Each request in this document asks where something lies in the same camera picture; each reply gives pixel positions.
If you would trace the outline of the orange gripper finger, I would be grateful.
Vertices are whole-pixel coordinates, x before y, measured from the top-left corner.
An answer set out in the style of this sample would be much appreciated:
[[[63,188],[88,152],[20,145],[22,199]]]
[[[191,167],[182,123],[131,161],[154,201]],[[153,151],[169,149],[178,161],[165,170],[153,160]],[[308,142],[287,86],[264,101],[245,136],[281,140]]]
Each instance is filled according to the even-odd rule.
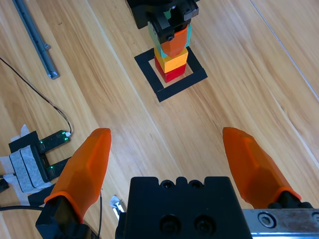
[[[233,127],[223,129],[229,168],[238,191],[255,209],[310,209],[254,137]]]
[[[186,46],[187,37],[188,25],[185,29],[175,33],[174,38],[171,41],[161,44],[163,52],[169,57],[175,57],[179,55]]]
[[[98,239],[84,223],[87,210],[101,201],[111,149],[111,131],[94,130],[67,161],[35,226],[44,239]]]

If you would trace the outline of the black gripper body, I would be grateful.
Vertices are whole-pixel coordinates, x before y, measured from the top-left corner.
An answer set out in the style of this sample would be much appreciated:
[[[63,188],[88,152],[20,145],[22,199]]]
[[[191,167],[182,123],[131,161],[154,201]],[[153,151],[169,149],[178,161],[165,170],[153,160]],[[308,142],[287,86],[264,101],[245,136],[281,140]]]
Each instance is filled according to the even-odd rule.
[[[128,0],[126,3],[137,28],[150,23],[160,44],[172,41],[199,14],[195,0]]]

